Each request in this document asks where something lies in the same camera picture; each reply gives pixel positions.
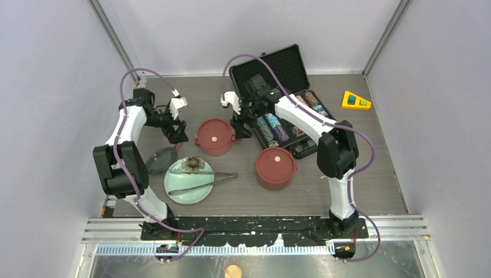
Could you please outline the light green ceramic plate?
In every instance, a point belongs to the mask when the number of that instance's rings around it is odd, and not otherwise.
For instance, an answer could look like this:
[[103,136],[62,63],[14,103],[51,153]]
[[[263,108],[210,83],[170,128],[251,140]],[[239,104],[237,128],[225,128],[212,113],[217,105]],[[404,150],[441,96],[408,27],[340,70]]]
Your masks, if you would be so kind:
[[164,190],[169,198],[179,204],[196,204],[204,200],[213,185],[196,186],[214,181],[212,174],[181,174],[182,159],[174,162],[164,176]]

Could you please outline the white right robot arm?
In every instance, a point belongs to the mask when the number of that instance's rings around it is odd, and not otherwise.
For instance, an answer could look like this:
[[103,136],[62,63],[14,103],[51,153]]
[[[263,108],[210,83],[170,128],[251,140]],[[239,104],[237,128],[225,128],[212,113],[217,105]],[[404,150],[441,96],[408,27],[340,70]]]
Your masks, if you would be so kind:
[[223,92],[221,105],[232,106],[230,124],[238,139],[250,138],[259,130],[259,120],[275,116],[300,129],[317,146],[317,167],[327,176],[331,191],[329,221],[331,232],[346,237],[354,229],[359,213],[354,204],[352,178],[359,150],[352,125],[337,122],[330,113],[321,114],[307,102],[310,85],[267,81],[257,74]]

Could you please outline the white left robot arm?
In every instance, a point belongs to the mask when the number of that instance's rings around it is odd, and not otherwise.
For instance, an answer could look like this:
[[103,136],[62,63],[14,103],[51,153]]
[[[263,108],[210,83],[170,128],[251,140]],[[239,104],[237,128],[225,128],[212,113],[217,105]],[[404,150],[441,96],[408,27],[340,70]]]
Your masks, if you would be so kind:
[[163,111],[155,108],[155,94],[148,89],[134,89],[128,99],[121,94],[119,120],[112,135],[104,145],[93,149],[104,193],[130,203],[144,216],[144,228],[155,226],[155,232],[164,240],[177,234],[178,225],[169,206],[149,186],[149,171],[137,141],[144,126],[161,130],[172,145],[189,140],[186,122],[178,117],[188,102],[177,89],[171,92],[173,96]]

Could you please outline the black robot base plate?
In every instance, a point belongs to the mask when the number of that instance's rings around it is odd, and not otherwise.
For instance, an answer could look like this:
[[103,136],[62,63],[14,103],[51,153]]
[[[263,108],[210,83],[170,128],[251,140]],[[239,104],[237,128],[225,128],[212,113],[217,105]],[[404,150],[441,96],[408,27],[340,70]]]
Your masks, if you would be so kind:
[[199,235],[204,233],[197,246],[238,247],[272,246],[282,239],[287,247],[322,246],[327,240],[366,239],[369,236],[365,220],[359,218],[345,232],[337,231],[329,218],[319,216],[296,217],[179,217],[171,221],[171,226],[180,232],[171,231],[160,224],[143,222],[141,240],[179,241],[190,246]]

